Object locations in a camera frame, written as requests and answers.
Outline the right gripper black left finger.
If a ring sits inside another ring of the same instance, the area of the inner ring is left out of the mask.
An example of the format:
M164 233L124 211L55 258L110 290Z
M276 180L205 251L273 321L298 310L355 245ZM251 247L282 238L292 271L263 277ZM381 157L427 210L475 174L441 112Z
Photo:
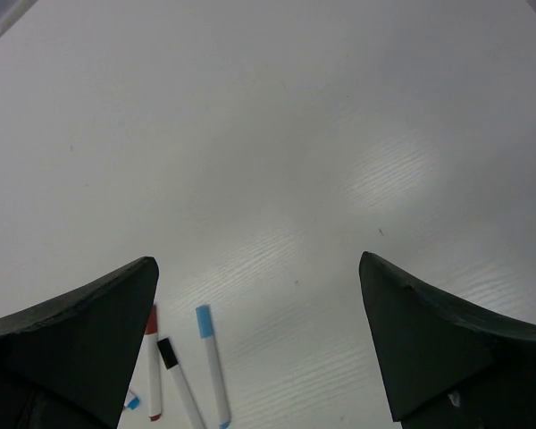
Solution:
M154 304L141 257L0 318L0 428L115 428Z

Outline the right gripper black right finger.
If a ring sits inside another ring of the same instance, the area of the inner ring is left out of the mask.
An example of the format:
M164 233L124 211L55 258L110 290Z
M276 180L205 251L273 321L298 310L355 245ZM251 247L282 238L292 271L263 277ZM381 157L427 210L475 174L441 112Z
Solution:
M371 252L359 277L394 422L536 428L536 324L433 287Z

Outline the brown cap marker pen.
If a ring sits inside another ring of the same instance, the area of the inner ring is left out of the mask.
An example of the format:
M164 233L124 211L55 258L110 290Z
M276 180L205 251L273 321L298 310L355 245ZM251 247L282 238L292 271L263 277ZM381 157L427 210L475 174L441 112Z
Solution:
M160 354L157 346L158 323L156 305L151 308L147 320L144 335L144 347L147 358L147 395L148 395L148 417L151 422L161 418L163 412L162 387L160 375Z

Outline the black cap marker pen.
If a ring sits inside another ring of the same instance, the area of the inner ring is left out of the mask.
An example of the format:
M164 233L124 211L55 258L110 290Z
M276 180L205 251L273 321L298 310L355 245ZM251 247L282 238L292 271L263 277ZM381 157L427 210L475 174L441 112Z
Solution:
M185 408L185 411L187 412L191 427L193 429L205 429L204 420L200 415L191 389L188 387L187 379L180 367L180 362L176 357L171 341L168 338L158 340L157 347L162 357L164 366L171 375L178 390L180 400Z

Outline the light blue cap marker pen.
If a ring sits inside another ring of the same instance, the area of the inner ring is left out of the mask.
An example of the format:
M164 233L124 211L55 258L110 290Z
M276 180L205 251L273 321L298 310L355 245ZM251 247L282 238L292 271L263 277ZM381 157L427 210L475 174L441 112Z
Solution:
M229 428L232 419L230 403L222 374L222 365L214 334L211 308L208 305L197 307L196 316L199 335L205 346L207 363L211 375L218 415L218 426L220 428Z

